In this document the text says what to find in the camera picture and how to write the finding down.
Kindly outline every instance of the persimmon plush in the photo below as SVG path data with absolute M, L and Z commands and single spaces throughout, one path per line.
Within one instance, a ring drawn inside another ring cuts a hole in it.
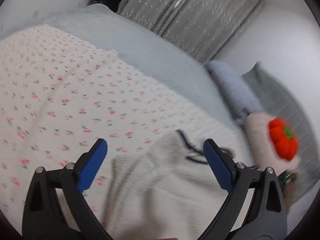
M 269 122 L 270 137 L 273 141 L 278 155 L 291 161 L 296 155 L 299 147 L 295 133 L 290 126 L 281 118 Z

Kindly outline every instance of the pink pillow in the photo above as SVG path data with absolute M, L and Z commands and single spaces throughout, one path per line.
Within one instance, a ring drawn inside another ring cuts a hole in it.
M 272 167 L 279 176 L 285 170 L 293 171 L 300 164 L 300 157 L 295 156 L 290 162 L 277 154 L 269 135 L 269 122 L 275 119 L 267 113 L 250 114 L 244 124 L 251 152 L 260 170 Z

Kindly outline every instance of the metal screw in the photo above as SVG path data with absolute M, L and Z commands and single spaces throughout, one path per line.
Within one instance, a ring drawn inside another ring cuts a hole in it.
M 275 172 L 275 171 L 274 171 L 273 168 L 271 168 L 271 167 L 268 167 L 268 168 L 267 168 L 267 173 L 272 174 L 272 173 L 274 173 L 274 172 Z
M 68 163 L 68 164 L 66 165 L 66 169 L 67 169 L 67 170 L 72 170 L 72 169 L 74 168 L 74 166 L 75 166 L 74 163 Z
M 43 167 L 36 168 L 36 173 L 41 173 L 43 171 Z
M 236 165 L 237 165 L 237 167 L 238 167 L 239 169 L 241 169 L 241 170 L 245 168 L 244 163 L 237 163 Z

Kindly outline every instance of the blue gripper pad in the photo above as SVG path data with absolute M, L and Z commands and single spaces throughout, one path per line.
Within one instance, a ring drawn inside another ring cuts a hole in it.
M 224 163 L 222 158 L 219 156 L 217 151 L 219 151 L 219 154 L 221 155 L 223 154 L 212 139 L 208 139 L 204 141 L 203 154 L 207 159 L 207 162 L 211 170 L 213 171 L 220 187 L 227 190 L 228 193 L 230 193 L 232 191 L 232 185 L 233 185 L 233 174 L 231 173 L 227 165 Z
M 90 188 L 94 177 L 97 175 L 97 172 L 107 155 L 107 142 L 103 139 L 99 139 L 96 143 L 98 142 L 100 142 L 99 145 L 96 146 L 95 144 L 89 152 L 85 153 L 91 156 L 79 173 L 78 190 L 81 193 Z

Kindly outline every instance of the white floral blanket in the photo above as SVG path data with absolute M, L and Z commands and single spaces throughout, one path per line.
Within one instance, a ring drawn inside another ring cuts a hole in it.
M 146 152 L 160 134 L 176 129 L 194 143 L 213 138 L 241 160 L 235 131 L 119 60 L 116 51 L 48 25 L 0 41 L 0 208 L 19 232 L 36 167 L 76 162 L 104 138 L 107 158 L 84 192 L 102 222 L 110 160 Z

